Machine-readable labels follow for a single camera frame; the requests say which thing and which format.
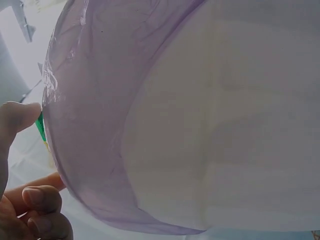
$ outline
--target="hand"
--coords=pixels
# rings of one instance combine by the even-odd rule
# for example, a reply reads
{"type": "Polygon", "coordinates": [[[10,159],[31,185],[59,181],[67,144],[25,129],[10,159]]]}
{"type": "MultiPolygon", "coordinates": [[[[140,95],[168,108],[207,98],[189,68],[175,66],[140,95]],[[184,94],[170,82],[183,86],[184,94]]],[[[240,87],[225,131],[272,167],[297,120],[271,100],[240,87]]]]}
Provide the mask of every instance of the hand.
{"type": "Polygon", "coordinates": [[[8,102],[0,107],[0,239],[72,240],[68,219],[60,213],[64,189],[58,173],[7,190],[8,153],[16,134],[39,117],[39,104],[8,102]]]}

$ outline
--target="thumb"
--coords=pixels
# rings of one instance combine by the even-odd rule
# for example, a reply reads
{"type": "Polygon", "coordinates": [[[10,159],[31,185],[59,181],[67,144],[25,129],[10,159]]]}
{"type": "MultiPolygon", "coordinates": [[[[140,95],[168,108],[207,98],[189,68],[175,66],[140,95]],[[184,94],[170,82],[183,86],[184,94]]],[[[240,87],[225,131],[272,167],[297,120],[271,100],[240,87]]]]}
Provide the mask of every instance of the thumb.
{"type": "Polygon", "coordinates": [[[39,103],[6,102],[0,107],[0,149],[9,149],[18,132],[30,127],[39,117],[39,103]]]}
{"type": "Polygon", "coordinates": [[[40,113],[39,103],[7,102],[0,107],[0,199],[8,181],[9,148],[16,134],[30,127],[40,113]]]}

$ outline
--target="wrinkled plastic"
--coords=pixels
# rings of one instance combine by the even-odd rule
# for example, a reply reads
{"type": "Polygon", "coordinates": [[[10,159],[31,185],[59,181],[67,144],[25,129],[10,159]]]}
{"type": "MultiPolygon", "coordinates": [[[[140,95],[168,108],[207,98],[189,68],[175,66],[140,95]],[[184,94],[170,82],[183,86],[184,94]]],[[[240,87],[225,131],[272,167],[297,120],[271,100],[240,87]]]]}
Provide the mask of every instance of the wrinkled plastic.
{"type": "Polygon", "coordinates": [[[75,0],[44,66],[70,193],[124,230],[319,227],[318,1],[75,0]]]}

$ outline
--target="green object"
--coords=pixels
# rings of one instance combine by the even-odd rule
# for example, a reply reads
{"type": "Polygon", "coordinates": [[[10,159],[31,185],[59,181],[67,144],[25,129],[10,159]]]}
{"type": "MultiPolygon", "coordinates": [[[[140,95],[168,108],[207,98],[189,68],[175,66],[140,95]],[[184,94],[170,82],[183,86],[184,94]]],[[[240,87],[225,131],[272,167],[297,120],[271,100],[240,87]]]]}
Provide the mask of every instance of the green object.
{"type": "Polygon", "coordinates": [[[46,140],[46,134],[45,134],[44,117],[42,115],[42,112],[40,113],[40,116],[38,117],[38,119],[35,121],[35,125],[40,132],[42,140],[46,142],[47,140],[46,140]]]}

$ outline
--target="translucent plastic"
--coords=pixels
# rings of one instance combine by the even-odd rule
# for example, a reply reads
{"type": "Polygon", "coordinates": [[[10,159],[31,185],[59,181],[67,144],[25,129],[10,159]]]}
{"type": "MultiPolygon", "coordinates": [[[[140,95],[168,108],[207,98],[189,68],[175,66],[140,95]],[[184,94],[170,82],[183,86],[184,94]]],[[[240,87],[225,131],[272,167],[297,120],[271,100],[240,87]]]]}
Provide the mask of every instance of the translucent plastic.
{"type": "Polygon", "coordinates": [[[44,66],[70,193],[124,230],[320,224],[320,3],[75,0],[44,66]]]}

